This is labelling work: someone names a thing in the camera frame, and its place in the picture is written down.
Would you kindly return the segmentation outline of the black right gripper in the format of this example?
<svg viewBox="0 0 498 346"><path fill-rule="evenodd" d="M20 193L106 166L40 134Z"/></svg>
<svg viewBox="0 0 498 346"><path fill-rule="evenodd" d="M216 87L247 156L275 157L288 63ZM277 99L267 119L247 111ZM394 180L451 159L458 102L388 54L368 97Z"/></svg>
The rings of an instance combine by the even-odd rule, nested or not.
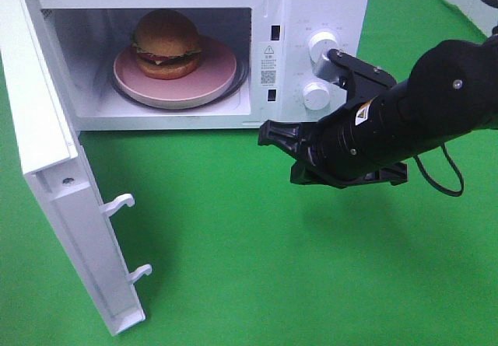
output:
<svg viewBox="0 0 498 346"><path fill-rule="evenodd" d="M286 123L267 120L258 130L258 145L274 145L298 159L290 181L298 185L346 188L374 183L393 186L408 181L403 162L377 163L355 143L349 124L314 134L314 122Z"/></svg>

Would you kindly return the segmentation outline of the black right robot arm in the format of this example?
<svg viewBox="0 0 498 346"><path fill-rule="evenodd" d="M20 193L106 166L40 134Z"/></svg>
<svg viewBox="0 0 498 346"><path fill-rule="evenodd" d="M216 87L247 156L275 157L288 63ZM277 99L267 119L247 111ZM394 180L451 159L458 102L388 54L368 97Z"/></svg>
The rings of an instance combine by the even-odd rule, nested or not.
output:
<svg viewBox="0 0 498 346"><path fill-rule="evenodd" d="M344 89L346 101L316 122L266 121L258 136L293 157L296 184L398 185L406 159L497 126L496 37L445 40L403 82L337 49L321 55L314 73Z"/></svg>

